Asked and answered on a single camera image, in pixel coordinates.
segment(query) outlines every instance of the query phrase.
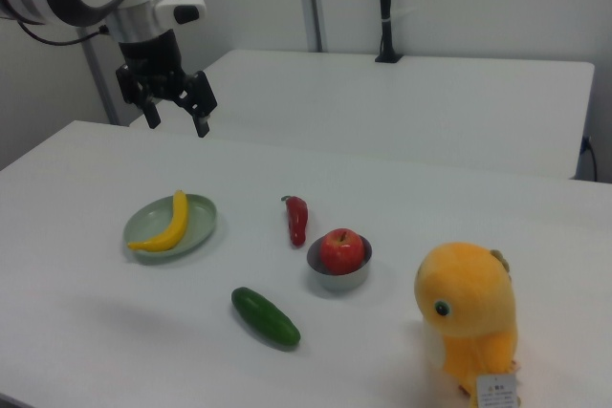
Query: plush toy tag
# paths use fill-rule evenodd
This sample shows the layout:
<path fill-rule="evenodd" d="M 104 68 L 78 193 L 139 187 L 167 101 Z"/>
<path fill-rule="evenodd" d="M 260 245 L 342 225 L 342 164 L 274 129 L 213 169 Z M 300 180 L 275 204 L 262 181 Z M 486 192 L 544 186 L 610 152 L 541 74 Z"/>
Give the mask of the plush toy tag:
<path fill-rule="evenodd" d="M 476 388 L 478 408 L 518 408 L 515 375 L 482 375 Z"/>

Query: cucumber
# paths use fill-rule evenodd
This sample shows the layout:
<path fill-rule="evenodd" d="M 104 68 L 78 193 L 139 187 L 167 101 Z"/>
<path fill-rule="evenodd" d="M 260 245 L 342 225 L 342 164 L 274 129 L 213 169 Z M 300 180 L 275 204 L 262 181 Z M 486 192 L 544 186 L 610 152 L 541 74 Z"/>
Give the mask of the cucumber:
<path fill-rule="evenodd" d="M 246 287 L 231 293 L 231 303 L 244 321 L 274 343 L 295 346 L 301 335 L 294 323 L 264 296 Z"/>

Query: banana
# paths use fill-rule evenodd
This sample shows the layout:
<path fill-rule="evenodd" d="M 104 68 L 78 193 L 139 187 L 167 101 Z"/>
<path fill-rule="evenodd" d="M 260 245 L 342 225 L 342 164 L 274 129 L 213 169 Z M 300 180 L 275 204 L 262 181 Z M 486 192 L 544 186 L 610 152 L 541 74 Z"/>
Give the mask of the banana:
<path fill-rule="evenodd" d="M 128 243 L 132 250 L 146 250 L 148 252 L 161 252 L 175 247 L 187 230 L 189 221 L 189 207 L 187 196 L 182 190 L 177 190 L 172 198 L 172 220 L 167 228 L 157 236 L 146 241 Z"/>

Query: yellow plush duck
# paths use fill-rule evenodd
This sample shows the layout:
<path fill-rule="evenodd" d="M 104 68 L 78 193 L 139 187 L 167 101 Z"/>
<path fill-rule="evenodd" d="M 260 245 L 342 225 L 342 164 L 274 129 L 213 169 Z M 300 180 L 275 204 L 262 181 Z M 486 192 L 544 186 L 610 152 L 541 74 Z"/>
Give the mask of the yellow plush duck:
<path fill-rule="evenodd" d="M 510 267 L 497 250 L 449 243 L 425 258 L 414 283 L 432 363 L 477 407 L 476 379 L 514 372 L 518 338 Z"/>

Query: white wall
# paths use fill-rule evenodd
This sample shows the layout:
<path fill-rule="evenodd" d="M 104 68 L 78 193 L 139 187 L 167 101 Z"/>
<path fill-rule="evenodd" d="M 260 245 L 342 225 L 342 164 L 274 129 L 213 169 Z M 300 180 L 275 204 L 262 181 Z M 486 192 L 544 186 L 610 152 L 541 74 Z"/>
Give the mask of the white wall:
<path fill-rule="evenodd" d="M 314 51 L 315 24 L 311 0 L 205 0 L 204 21 L 175 31 L 188 73 L 202 70 L 234 49 Z M 121 124 L 140 115 L 125 104 L 114 71 L 123 59 L 117 47 L 94 49 Z"/>
<path fill-rule="evenodd" d="M 52 40 L 77 38 L 52 26 L 34 30 Z M 108 122 L 80 45 L 43 45 L 2 19 L 0 92 L 0 169 L 75 119 Z"/>
<path fill-rule="evenodd" d="M 378 52 L 379 0 L 319 0 L 319 4 L 326 51 Z M 392 0 L 392 4 L 394 44 L 405 54 L 594 63 L 585 131 L 593 136 L 601 179 L 612 182 L 612 0 Z M 580 170 L 589 177 L 590 161 Z"/>

